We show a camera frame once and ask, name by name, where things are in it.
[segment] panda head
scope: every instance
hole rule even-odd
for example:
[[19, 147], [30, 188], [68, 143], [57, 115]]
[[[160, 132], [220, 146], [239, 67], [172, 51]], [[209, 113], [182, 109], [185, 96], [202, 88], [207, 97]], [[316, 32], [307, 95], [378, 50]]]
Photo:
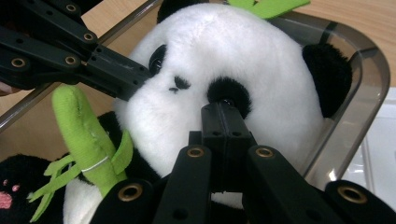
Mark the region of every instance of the panda head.
[[243, 9], [169, 5], [130, 56], [153, 78], [115, 104], [141, 156], [168, 175], [189, 132], [201, 130], [201, 108], [227, 100], [258, 144], [278, 149], [301, 172], [324, 118], [350, 88], [346, 59], [330, 45], [302, 47]]

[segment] screw hole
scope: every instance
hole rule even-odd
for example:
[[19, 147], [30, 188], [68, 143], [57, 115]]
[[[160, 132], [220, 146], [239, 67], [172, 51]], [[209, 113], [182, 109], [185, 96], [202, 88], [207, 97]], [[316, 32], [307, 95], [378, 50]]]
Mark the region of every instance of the screw hole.
[[173, 217], [177, 220], [184, 220], [189, 216], [189, 212], [184, 208], [178, 208], [174, 211]]

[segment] panda eye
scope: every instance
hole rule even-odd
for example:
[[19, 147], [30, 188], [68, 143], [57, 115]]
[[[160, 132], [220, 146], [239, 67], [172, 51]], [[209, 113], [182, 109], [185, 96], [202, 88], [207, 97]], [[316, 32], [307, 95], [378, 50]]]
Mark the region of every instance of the panda eye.
[[154, 76], [160, 73], [163, 67], [163, 59], [165, 57], [166, 45], [159, 46], [149, 58], [148, 70]]

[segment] metal bolt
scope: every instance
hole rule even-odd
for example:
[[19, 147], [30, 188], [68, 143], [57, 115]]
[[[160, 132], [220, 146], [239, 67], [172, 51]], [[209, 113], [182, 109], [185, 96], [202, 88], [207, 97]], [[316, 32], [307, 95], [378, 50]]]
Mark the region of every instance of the metal bolt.
[[189, 157], [197, 158], [204, 156], [204, 154], [205, 154], [204, 151], [198, 147], [190, 148], [189, 150], [187, 150], [187, 155]]
[[119, 191], [119, 199], [123, 202], [136, 200], [143, 193], [143, 187], [140, 184], [129, 184]]
[[14, 59], [11, 61], [11, 64], [12, 64], [12, 66], [14, 66], [14, 67], [20, 68], [20, 67], [24, 67], [24, 66], [26, 65], [26, 62], [25, 62], [25, 60], [22, 59], [22, 58], [14, 58]]
[[269, 158], [269, 157], [274, 156], [274, 152], [271, 149], [266, 148], [266, 147], [257, 148], [256, 154], [263, 158]]
[[91, 34], [85, 34], [85, 35], [84, 35], [84, 39], [85, 39], [85, 40], [93, 40], [93, 35], [91, 35]]
[[65, 60], [66, 63], [68, 63], [68, 64], [75, 64], [75, 63], [77, 62], [76, 58], [75, 58], [75, 57], [72, 57], [72, 56], [68, 56], [68, 57], [66, 57], [64, 60]]
[[361, 193], [358, 189], [354, 189], [350, 186], [340, 186], [337, 191], [347, 201], [352, 203], [367, 203], [366, 195]]
[[77, 10], [76, 7], [73, 6], [73, 5], [71, 5], [71, 4], [66, 5], [66, 9], [67, 9], [68, 11], [71, 11], [71, 12], [75, 12], [75, 11]]

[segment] black plastic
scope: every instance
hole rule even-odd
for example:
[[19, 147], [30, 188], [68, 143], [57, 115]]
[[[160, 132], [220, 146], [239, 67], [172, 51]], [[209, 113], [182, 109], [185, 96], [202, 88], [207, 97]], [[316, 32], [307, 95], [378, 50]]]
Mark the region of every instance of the black plastic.
[[153, 223], [207, 223], [211, 152], [192, 145], [180, 150]]
[[[136, 186], [141, 188], [142, 191], [137, 192]], [[121, 200], [120, 194], [123, 198], [129, 196], [130, 201]], [[111, 189], [99, 204], [91, 223], [149, 223], [149, 212], [151, 211], [153, 197], [154, 189], [149, 182], [141, 179], [121, 181]]]
[[346, 180], [330, 182], [326, 199], [346, 223], [396, 223], [396, 213], [372, 192]]
[[[5, 20], [23, 30], [0, 26], [0, 50], [5, 53], [0, 80], [10, 86], [30, 90], [44, 83], [83, 82], [127, 101], [152, 77], [141, 64], [98, 45], [96, 35], [76, 20], [79, 9], [71, 1], [17, 0], [7, 8], [14, 14]], [[21, 66], [10, 66], [13, 60]]]
[[245, 156], [255, 141], [239, 111], [226, 103], [212, 103], [201, 110], [202, 144], [212, 150], [212, 191], [241, 191]]
[[261, 217], [268, 218], [265, 223], [345, 223], [273, 148], [255, 146], [248, 151], [247, 175], [251, 180], [248, 183], [255, 188], [249, 186], [250, 190], [244, 193], [249, 198], [261, 197], [266, 205], [264, 211], [247, 209], [249, 217], [267, 212]]

